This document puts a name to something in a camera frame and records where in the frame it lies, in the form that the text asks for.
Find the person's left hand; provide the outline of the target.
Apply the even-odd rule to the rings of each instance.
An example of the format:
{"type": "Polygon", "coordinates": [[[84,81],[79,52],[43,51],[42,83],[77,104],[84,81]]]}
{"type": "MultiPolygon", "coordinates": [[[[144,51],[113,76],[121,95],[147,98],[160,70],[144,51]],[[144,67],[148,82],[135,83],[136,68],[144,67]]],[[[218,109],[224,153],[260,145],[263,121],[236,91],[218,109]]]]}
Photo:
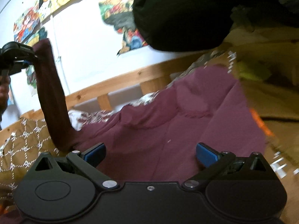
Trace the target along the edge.
{"type": "Polygon", "coordinates": [[[10,76],[1,77],[1,86],[0,86],[0,114],[1,120],[2,115],[8,107],[9,99],[9,85],[11,83],[10,76]]]}

